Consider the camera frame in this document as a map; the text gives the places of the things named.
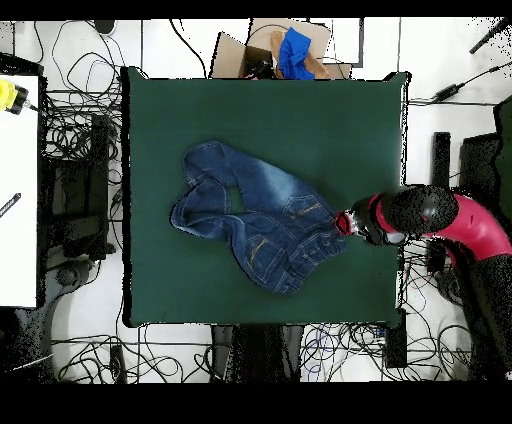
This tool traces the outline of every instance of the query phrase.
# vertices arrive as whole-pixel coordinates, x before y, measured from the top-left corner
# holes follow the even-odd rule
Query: jeans
[[[321,262],[345,250],[334,210],[275,166],[212,140],[186,153],[184,172],[191,190],[173,206],[171,224],[227,242],[247,277],[267,290],[296,292]],[[228,187],[240,190],[244,213],[231,213]]]

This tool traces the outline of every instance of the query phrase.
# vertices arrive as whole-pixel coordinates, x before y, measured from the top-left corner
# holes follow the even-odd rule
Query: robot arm
[[[467,283],[465,290],[475,299],[473,311],[464,311],[467,320],[472,318],[470,330],[478,317],[485,323],[485,329],[480,325],[472,331],[474,344],[481,342],[475,334],[487,344],[492,339],[503,367],[512,370],[512,245],[487,209],[451,190],[418,185],[360,200],[339,212],[335,223],[342,234],[360,235],[378,246],[405,244],[420,236],[446,241]],[[465,255],[454,254],[460,245]]]

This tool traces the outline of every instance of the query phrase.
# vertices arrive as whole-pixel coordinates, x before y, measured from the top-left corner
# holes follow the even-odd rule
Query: green mat
[[[245,276],[227,245],[176,230],[169,213],[186,190],[185,151],[213,138],[302,178],[336,209],[396,189],[408,74],[371,82],[148,80],[133,68],[123,75],[125,323],[396,324],[394,247],[350,237],[347,252],[319,266],[299,293],[273,294]]]

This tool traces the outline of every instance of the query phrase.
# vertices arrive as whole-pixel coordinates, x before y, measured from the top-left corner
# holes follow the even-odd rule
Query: screwdriver
[[[19,115],[23,108],[32,109],[41,112],[36,106],[27,99],[28,90],[15,85],[14,83],[0,79],[0,111],[5,110],[15,115]]]
[[[21,193],[16,193],[14,196],[12,196],[12,199],[10,199],[5,205],[0,208],[0,218],[4,216],[9,209],[11,209],[14,204],[21,199]]]

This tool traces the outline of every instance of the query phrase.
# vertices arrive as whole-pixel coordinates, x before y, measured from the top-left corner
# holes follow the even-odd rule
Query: black border
[[[131,188],[130,188],[130,77],[128,68],[120,69],[121,83],[121,172],[123,175],[121,190],[123,192],[123,222],[121,228],[123,231],[123,324],[128,328],[135,328],[131,322],[132,313],[132,262],[131,262],[131,231],[130,222],[132,218],[131,210]]]

